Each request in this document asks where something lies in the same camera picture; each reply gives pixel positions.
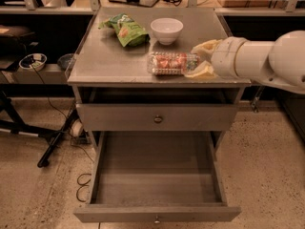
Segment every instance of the floor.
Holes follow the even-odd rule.
[[[12,104],[31,125],[59,129],[65,119],[47,99],[14,98]],[[66,115],[72,99],[52,98],[51,104]],[[0,118],[8,117],[2,112]],[[93,148],[71,145],[65,135],[50,165],[37,168],[47,148],[42,138],[0,132],[1,229],[305,228],[305,145],[276,104],[260,106],[257,114],[241,104],[218,150],[228,203],[242,210],[231,222],[81,223],[73,215],[84,206],[76,199],[76,181],[91,172]],[[79,198],[86,199],[87,192],[81,189]]]

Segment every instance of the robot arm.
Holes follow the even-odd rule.
[[[275,42],[229,37],[204,43],[193,52],[211,62],[221,77],[248,78],[264,86],[305,94],[305,31],[292,31]]]

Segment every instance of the green snack bag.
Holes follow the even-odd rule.
[[[100,23],[99,29],[113,27],[118,40],[125,46],[137,46],[150,41],[146,30],[131,19],[126,13],[120,13],[107,21]]]

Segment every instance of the drawer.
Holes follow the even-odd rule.
[[[226,131],[237,112],[233,104],[77,104],[91,131]]]
[[[231,221],[210,133],[106,132],[82,222]]]

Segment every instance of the transparent container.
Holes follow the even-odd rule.
[[[199,65],[197,54],[189,52],[151,52],[147,70],[155,75],[185,74]]]

